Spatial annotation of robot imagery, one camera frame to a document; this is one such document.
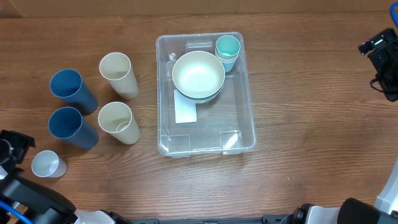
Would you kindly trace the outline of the dark blue bowl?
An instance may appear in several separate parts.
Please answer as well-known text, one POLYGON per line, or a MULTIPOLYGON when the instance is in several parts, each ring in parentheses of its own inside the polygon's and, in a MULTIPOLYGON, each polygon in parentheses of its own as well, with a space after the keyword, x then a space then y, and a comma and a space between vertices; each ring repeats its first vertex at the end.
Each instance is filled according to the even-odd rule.
POLYGON ((183 85, 177 86, 174 84, 175 89, 187 100, 195 103, 207 103, 220 93, 223 85, 183 85))

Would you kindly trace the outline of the light blue small cup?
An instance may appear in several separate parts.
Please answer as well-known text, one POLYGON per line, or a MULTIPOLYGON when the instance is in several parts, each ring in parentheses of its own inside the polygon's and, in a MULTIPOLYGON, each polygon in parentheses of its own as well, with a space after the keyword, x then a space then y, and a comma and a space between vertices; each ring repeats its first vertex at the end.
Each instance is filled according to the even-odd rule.
POLYGON ((222 62, 225 72, 228 73, 228 72, 232 71, 235 63, 236 63, 236 61, 222 62))

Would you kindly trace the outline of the cream tall cup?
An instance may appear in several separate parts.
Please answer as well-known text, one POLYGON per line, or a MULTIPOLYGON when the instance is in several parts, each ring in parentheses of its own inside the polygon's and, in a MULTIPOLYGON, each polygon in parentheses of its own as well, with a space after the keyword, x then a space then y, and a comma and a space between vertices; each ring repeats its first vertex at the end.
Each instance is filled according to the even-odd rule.
POLYGON ((121 52, 105 55, 99 63, 99 72, 125 100, 131 100, 138 95, 137 80, 127 55, 121 52))
POLYGON ((102 107, 98 115, 100 128, 124 144, 134 144, 140 130, 127 104, 114 101, 102 107))

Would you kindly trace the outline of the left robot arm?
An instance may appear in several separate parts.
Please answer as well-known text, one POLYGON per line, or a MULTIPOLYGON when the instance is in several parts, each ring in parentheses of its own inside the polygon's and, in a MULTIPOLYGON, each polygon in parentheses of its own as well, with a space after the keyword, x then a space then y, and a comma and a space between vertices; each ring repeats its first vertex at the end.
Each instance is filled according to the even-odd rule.
POLYGON ((34 138, 15 131, 1 131, 1 223, 11 216, 18 223, 35 224, 130 224, 117 213, 78 210, 60 193, 20 176, 22 163, 34 138))

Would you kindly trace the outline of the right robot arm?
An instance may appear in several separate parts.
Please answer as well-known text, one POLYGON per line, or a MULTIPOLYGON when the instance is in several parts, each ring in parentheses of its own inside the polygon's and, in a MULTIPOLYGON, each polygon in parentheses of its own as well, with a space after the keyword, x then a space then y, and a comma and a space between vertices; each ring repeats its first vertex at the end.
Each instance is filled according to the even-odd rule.
MULTIPOLYGON (((375 78, 380 88, 372 89, 385 95, 386 99, 397 101, 397 34, 387 28, 358 46, 361 54, 367 55, 376 69, 375 78)), ((397 164, 374 205, 355 198, 346 199, 340 207, 320 207, 303 204, 282 223, 346 223, 346 224, 397 224, 397 164)))

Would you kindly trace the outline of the grey small cup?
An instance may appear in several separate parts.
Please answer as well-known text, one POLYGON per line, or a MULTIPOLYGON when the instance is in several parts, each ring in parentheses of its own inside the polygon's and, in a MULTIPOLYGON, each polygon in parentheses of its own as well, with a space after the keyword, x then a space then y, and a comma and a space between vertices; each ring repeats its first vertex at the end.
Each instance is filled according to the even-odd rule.
POLYGON ((66 162, 53 151, 41 151, 32 160, 31 169, 37 177, 61 177, 67 171, 66 162))

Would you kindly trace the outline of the dark blue tall cup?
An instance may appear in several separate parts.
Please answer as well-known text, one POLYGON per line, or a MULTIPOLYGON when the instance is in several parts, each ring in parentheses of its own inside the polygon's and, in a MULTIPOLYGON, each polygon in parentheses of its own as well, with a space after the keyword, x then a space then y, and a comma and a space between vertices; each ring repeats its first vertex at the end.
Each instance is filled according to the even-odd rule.
POLYGON ((54 137, 86 150, 94 148, 99 141, 96 130, 70 106, 59 108, 51 115, 49 131, 54 137))
POLYGON ((87 87, 82 76, 74 69, 58 71, 50 81, 50 91, 84 115, 92 114, 98 108, 94 94, 87 87))

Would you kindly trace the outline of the pink small cup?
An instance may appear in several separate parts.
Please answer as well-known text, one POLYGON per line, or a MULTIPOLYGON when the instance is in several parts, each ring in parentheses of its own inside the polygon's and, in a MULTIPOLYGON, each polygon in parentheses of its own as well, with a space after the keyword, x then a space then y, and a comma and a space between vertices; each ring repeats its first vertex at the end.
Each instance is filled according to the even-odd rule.
POLYGON ((238 59, 239 54, 237 54, 234 58, 231 59, 224 59, 221 56, 218 55, 218 52, 215 52, 215 55, 217 56, 217 58, 222 62, 222 63, 235 63, 235 61, 238 59))

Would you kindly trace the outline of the cream bowl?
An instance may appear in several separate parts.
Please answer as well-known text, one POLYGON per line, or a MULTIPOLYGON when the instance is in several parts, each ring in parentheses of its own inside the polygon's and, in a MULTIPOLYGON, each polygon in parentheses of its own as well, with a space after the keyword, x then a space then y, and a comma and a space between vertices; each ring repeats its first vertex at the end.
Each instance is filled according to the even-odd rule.
POLYGON ((172 81, 177 86, 224 84, 226 72, 221 61, 201 50, 181 56, 172 70, 172 81))

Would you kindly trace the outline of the mint green small cup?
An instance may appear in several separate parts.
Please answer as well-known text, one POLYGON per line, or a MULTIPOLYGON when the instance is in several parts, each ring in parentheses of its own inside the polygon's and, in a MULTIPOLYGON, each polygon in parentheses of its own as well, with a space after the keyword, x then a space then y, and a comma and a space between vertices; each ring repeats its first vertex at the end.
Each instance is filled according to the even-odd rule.
POLYGON ((225 60, 235 58, 240 48, 239 40, 232 35, 223 35, 216 41, 216 53, 225 60))

